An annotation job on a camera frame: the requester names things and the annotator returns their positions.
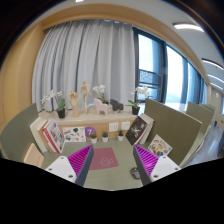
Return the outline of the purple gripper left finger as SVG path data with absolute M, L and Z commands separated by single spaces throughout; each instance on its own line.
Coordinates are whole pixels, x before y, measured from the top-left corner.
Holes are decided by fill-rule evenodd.
M 86 146 L 70 156 L 59 156 L 48 162 L 46 171 L 67 181 L 83 186 L 94 155 L 92 145 Z

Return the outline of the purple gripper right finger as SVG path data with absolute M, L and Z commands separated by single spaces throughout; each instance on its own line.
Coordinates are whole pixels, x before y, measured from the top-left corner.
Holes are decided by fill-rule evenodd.
M 157 156 L 138 145 L 133 146 L 133 156 L 143 185 L 180 170 L 180 167 L 168 156 Z

